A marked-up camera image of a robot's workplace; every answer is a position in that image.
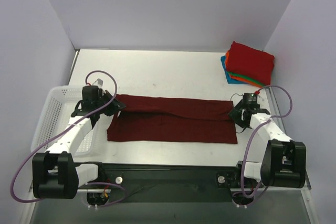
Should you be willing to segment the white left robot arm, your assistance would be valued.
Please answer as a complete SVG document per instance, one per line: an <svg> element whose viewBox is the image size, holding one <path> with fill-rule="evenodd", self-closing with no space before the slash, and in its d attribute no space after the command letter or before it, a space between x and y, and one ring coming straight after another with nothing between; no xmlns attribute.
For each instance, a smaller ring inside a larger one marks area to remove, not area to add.
<svg viewBox="0 0 336 224"><path fill-rule="evenodd" d="M38 199L73 199L78 188L89 183L100 188L106 175L99 165L76 165L73 156L87 134L97 124L100 115L116 115L125 104L98 86L82 88L82 98L71 113L68 125L59 139L32 159L33 193Z"/></svg>

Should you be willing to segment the dark maroon t-shirt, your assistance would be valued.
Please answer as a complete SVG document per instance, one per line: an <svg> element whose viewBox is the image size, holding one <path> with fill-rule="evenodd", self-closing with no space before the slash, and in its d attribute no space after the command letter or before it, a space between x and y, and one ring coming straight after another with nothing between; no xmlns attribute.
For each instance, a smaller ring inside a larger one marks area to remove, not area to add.
<svg viewBox="0 0 336 224"><path fill-rule="evenodd" d="M107 129L110 142L159 141L237 144L232 102L117 95L125 104Z"/></svg>

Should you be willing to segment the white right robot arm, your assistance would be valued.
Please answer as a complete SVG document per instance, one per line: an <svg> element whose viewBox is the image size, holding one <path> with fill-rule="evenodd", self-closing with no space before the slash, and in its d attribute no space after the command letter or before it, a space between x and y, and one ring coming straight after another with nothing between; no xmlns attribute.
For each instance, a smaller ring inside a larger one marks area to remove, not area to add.
<svg viewBox="0 0 336 224"><path fill-rule="evenodd" d="M253 130L248 140L241 168L233 172L233 182L245 186L251 179L266 187L302 188L306 181L306 146L296 142L275 123L267 109L258 102L240 100L229 112L238 126ZM261 162L247 160L255 135L266 143Z"/></svg>

